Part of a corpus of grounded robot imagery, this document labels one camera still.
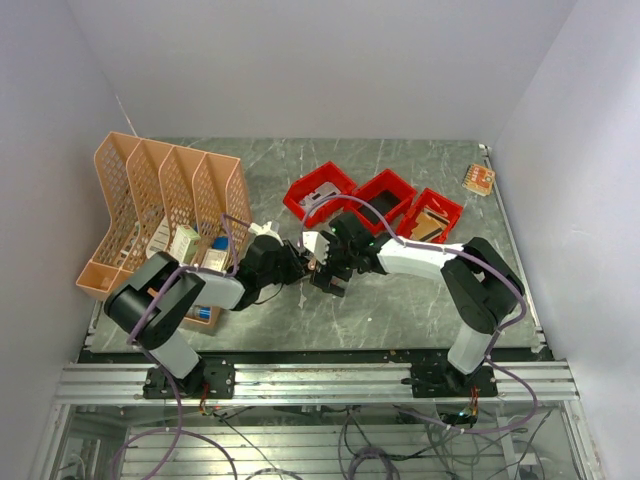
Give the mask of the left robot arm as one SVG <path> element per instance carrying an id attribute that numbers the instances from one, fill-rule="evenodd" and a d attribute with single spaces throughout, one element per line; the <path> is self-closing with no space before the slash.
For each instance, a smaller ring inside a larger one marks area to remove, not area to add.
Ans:
<path id="1" fill-rule="evenodd" d="M 243 310 L 258 301 L 263 288 L 305 277 L 310 260 L 304 248 L 269 235 L 255 237 L 226 272 L 181 265 L 159 252 L 108 296 L 103 311 L 164 368 L 178 395 L 192 397 L 206 383 L 206 364 L 178 331 L 191 307 Z"/>

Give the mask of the peach file organizer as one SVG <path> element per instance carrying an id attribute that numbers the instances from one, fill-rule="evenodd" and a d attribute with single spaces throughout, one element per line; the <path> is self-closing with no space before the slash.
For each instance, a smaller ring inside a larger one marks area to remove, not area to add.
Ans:
<path id="1" fill-rule="evenodd" d="M 176 228 L 195 228 L 202 263 L 213 240 L 227 235 L 230 252 L 241 252 L 252 221 L 240 159 L 218 153 L 109 133 L 94 163 L 110 226 L 76 284 L 103 301 L 148 259 L 146 246 L 164 217 L 172 243 Z"/>

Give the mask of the red bin with cards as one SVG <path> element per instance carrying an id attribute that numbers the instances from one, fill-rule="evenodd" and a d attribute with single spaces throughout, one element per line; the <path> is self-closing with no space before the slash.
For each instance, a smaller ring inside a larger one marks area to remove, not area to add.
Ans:
<path id="1" fill-rule="evenodd" d="M 357 183 L 336 164 L 329 161 L 293 182 L 283 198 L 283 204 L 307 228 L 326 222 L 343 208 L 346 200 L 336 195 L 349 195 Z"/>

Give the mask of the green white carton box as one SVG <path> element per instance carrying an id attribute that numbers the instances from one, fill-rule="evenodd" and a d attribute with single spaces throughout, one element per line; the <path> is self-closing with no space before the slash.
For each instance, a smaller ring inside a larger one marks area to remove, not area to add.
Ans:
<path id="1" fill-rule="evenodd" d="M 194 259 L 201 236 L 189 225 L 179 225 L 174 233 L 169 254 L 182 264 L 190 264 Z"/>

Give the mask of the brown item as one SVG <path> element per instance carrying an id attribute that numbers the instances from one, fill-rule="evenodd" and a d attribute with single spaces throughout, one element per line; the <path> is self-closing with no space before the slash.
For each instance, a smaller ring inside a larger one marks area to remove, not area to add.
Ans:
<path id="1" fill-rule="evenodd" d="M 449 222 L 435 212 L 422 210 L 415 219 L 415 226 L 411 230 L 411 238 L 421 242 L 434 242 L 444 233 Z"/>

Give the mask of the red bin front pair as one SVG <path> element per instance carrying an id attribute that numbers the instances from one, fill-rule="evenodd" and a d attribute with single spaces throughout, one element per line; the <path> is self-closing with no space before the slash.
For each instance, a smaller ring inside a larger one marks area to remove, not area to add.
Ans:
<path id="1" fill-rule="evenodd" d="M 352 195 L 373 207 L 391 225 L 408 212 L 417 195 L 417 190 L 393 170 L 385 169 L 355 190 Z M 374 235 L 385 229 L 378 216 L 365 205 L 350 201 L 345 210 L 354 212 Z"/>

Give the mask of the blue capped bottle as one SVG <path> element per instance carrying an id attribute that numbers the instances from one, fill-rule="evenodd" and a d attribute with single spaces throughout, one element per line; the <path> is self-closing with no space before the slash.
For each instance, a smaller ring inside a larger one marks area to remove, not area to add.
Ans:
<path id="1" fill-rule="evenodd" d="M 203 306 L 193 306 L 190 316 L 198 321 L 208 322 L 211 319 L 211 308 Z"/>

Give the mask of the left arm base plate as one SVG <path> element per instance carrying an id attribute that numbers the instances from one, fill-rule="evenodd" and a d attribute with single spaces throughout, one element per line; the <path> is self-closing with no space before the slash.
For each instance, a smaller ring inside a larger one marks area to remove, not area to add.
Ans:
<path id="1" fill-rule="evenodd" d="M 146 400 L 165 400 L 178 392 L 182 399 L 231 399 L 235 388 L 235 368 L 224 362 L 201 360 L 185 378 L 179 379 L 162 367 L 150 368 L 142 387 Z"/>

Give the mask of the orange spiral notepad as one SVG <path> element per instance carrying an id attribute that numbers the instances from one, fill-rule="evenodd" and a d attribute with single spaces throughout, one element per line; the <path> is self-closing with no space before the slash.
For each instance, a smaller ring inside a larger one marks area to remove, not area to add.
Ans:
<path id="1" fill-rule="evenodd" d="M 479 164 L 472 164 L 465 173 L 462 186 L 478 195 L 488 196 L 493 190 L 495 177 L 493 170 Z"/>

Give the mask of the aluminium rail frame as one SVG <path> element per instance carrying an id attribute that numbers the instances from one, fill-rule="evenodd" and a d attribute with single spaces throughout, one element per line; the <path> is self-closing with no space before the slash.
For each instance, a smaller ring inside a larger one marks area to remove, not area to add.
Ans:
<path id="1" fill-rule="evenodd" d="M 58 405 L 151 406 L 172 405 L 169 395 L 146 399 L 147 364 L 76 364 L 63 369 L 54 393 Z M 233 396 L 212 399 L 213 405 L 337 405 L 412 404 L 421 402 L 464 403 L 470 390 L 437 394 L 429 387 L 427 397 L 418 397 L 403 380 L 410 366 L 398 363 L 364 364 L 238 364 Z M 488 402 L 529 401 L 535 394 L 541 402 L 579 398 L 568 364 L 556 362 L 506 362 L 494 369 Z"/>

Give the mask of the white ruler card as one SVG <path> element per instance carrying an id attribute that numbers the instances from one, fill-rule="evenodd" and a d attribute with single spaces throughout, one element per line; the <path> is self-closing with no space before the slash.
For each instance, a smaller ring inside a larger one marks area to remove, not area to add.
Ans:
<path id="1" fill-rule="evenodd" d="M 155 253 L 165 251 L 170 240 L 170 229 L 167 217 L 164 217 L 149 240 L 145 254 L 150 259 Z"/>

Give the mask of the yellow blue toy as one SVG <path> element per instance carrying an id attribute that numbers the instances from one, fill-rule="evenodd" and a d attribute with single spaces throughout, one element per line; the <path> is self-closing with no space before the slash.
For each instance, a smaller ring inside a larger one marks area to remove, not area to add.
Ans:
<path id="1" fill-rule="evenodd" d="M 212 244 L 211 248 L 214 250 L 226 251 L 230 248 L 231 241 L 227 235 L 219 235 L 217 236 Z"/>

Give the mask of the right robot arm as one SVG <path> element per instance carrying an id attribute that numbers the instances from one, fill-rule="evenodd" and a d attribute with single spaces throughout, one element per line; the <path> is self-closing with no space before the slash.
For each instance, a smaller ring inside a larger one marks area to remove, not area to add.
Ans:
<path id="1" fill-rule="evenodd" d="M 481 237 L 463 244 L 410 240 L 388 231 L 370 232 L 351 213 L 341 214 L 327 230 L 305 231 L 301 246 L 311 255 L 312 283 L 342 295 L 334 284 L 355 273 L 404 275 L 442 284 L 461 320 L 444 360 L 425 374 L 414 374 L 414 389 L 442 389 L 459 396 L 482 376 L 484 360 L 514 312 L 526 314 L 525 289 L 518 275 Z"/>

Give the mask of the white credit card stack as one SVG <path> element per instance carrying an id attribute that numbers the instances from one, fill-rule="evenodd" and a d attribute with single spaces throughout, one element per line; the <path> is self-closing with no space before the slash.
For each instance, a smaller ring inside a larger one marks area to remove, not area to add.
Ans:
<path id="1" fill-rule="evenodd" d="M 324 182 L 319 185 L 315 190 L 306 194 L 300 201 L 299 205 L 305 210 L 308 211 L 314 204 L 318 203 L 320 200 L 326 199 L 328 197 L 340 194 L 341 190 L 332 182 Z"/>

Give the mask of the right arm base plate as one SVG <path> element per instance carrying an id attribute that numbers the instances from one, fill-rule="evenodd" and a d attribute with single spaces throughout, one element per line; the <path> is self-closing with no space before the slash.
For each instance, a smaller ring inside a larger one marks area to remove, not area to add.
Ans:
<path id="1" fill-rule="evenodd" d="M 471 374 L 463 374 L 447 362 L 413 364 L 401 379 L 411 388 L 414 398 L 496 397 L 498 389 L 494 370 L 480 366 Z"/>

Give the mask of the red bin pair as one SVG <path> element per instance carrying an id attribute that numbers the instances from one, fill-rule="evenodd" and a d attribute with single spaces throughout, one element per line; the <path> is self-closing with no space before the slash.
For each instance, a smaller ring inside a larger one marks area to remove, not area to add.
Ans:
<path id="1" fill-rule="evenodd" d="M 385 169 L 355 190 L 352 195 L 373 207 L 391 225 L 408 212 L 417 195 L 417 190 L 393 170 Z M 385 229 L 378 216 L 365 205 L 350 201 L 345 210 L 354 212 L 374 235 Z"/>
<path id="2" fill-rule="evenodd" d="M 400 221 L 397 235 L 416 241 L 442 244 L 460 219 L 463 207 L 425 188 Z"/>

